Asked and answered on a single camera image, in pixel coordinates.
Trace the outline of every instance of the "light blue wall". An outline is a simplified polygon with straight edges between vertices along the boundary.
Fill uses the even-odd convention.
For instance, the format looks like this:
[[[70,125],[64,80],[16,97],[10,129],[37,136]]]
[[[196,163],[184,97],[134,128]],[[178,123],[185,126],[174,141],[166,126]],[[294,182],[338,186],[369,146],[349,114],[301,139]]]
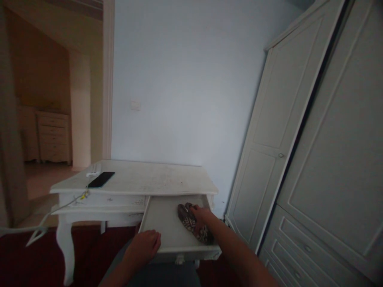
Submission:
[[[116,0],[112,159],[202,165],[222,217],[263,48],[301,13],[283,0]]]

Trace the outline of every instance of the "red carpet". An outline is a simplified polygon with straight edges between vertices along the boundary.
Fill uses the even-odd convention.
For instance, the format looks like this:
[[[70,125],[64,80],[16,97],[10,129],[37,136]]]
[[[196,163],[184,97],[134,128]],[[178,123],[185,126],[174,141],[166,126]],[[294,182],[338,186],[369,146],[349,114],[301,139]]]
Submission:
[[[25,248],[31,233],[0,238],[0,285],[63,286],[64,258],[56,243],[55,228]],[[117,252],[134,236],[134,227],[108,228],[100,235],[98,226],[72,228],[75,245],[75,274],[72,287],[97,286]],[[201,261],[198,275],[202,286],[239,286],[239,280],[223,256]]]

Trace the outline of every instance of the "desk leg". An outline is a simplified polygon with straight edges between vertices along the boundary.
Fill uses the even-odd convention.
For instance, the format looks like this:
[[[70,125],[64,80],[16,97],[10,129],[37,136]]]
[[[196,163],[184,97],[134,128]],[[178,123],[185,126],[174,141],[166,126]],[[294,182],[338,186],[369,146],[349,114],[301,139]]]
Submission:
[[[101,234],[105,233],[106,229],[107,229],[107,222],[101,221]]]
[[[64,255],[64,286],[69,286],[73,283],[73,272],[75,270],[75,249],[73,246],[71,227],[72,223],[67,222],[65,215],[59,214],[56,240]]]

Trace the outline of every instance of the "white cable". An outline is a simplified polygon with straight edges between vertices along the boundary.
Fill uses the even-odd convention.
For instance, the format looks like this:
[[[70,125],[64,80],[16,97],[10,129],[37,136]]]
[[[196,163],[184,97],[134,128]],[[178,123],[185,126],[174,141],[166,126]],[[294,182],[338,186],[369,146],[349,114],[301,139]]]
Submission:
[[[3,234],[14,234],[14,233],[21,233],[21,232],[28,232],[28,231],[34,231],[34,233],[32,234],[31,238],[29,239],[29,241],[27,242],[27,245],[26,247],[28,247],[29,245],[31,245],[32,243],[34,243],[36,240],[40,239],[42,236],[45,235],[45,233],[47,233],[48,231],[48,227],[46,226],[43,226],[44,222],[47,220],[48,216],[51,215],[52,213],[64,208],[64,207],[67,207],[68,205],[72,204],[73,202],[75,202],[77,199],[81,198],[84,199],[84,198],[87,198],[89,196],[89,189],[88,189],[88,185],[90,183],[92,179],[92,176],[89,177],[89,180],[88,180],[88,184],[86,186],[86,190],[79,196],[77,196],[76,198],[74,198],[71,202],[47,213],[43,219],[41,220],[40,224],[38,226],[32,226],[32,227],[24,227],[24,228],[5,228],[5,227],[0,227],[0,233],[1,235]]]

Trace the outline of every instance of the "wardrobe door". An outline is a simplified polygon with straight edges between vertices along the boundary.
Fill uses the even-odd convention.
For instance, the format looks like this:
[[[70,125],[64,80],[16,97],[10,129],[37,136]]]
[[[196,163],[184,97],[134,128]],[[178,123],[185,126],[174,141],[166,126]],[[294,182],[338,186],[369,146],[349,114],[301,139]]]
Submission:
[[[375,283],[383,270],[383,4],[356,0],[278,204]]]
[[[257,250],[342,7],[331,0],[268,52],[226,219]]]

